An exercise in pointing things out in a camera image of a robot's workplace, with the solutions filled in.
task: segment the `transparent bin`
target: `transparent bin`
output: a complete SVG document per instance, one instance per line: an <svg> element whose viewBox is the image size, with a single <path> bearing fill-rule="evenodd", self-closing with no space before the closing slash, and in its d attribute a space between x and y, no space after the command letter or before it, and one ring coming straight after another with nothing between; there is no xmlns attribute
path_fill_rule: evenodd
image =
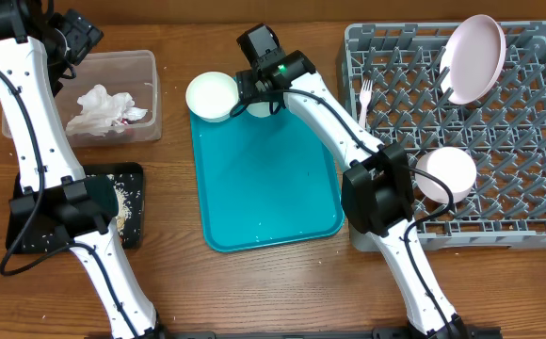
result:
<svg viewBox="0 0 546 339"><path fill-rule="evenodd" d="M66 133L72 147L113 145L157 140L162 136L162 100L156 62L150 51L89 54L75 67L76 78L61 79L64 88L56 96L56 106L64 130L68 121L80 114L76 101L95 85L102 84L109 95L128 92L135 107L147 108L145 117L125 126L76 130ZM11 138L8 122L3 117L3 135Z"/></svg>

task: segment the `teal tray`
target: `teal tray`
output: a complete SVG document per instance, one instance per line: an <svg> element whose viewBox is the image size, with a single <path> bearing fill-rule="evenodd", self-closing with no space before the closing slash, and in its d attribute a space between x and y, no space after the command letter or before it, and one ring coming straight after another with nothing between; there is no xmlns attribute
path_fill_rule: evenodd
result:
<svg viewBox="0 0 546 339"><path fill-rule="evenodd" d="M336 234L344 223L333 158L286 110L224 122L191 113L201 222L221 252Z"/></svg>

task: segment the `wooden table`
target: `wooden table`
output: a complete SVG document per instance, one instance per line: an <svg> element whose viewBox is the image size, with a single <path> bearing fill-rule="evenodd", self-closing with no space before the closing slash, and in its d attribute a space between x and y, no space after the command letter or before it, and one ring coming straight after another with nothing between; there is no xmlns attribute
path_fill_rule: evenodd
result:
<svg viewBox="0 0 546 339"><path fill-rule="evenodd" d="M309 56L335 90L335 58L347 23L275 24L286 51ZM163 136L75 150L82 164L137 161L148 179L145 240L127 256L139 284L174 331L368 331L406 323L405 306L380 254L337 235L234 254L210 250L201 233L185 88L207 71L248 64L235 39L251 24L103 27L98 52L148 49L163 94ZM0 260L8 199L18 171L1 135ZM32 256L14 257L19 266ZM501 326L505 338L546 338L546 250L442 250L428 254L466 322ZM0 338L81 338L109 332L84 269L60 254L16 277L0 276Z"/></svg>

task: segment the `white tissue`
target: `white tissue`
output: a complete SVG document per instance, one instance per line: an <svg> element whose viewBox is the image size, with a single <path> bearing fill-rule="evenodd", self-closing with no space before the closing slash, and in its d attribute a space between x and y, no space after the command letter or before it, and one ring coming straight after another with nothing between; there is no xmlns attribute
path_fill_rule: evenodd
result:
<svg viewBox="0 0 546 339"><path fill-rule="evenodd" d="M86 133L89 129L126 125L127 121L138 121L145 117L147 109L135 107L129 93L107 94L105 87L95 85L87 94L78 98L77 103L83 107L81 114L72 118L66 125L69 135ZM94 136L103 136L106 130L89 132Z"/></svg>

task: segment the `white fork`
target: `white fork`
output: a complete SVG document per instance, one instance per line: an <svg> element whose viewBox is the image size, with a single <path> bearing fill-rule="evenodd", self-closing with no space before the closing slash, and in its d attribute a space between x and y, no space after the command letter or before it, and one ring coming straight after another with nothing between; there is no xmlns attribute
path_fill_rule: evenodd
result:
<svg viewBox="0 0 546 339"><path fill-rule="evenodd" d="M361 103L361 114L359 116L359 126L365 128L367 123L367 106L371 102L371 93L373 90L373 81L365 80L361 86L361 93L359 94L359 103Z"/></svg>

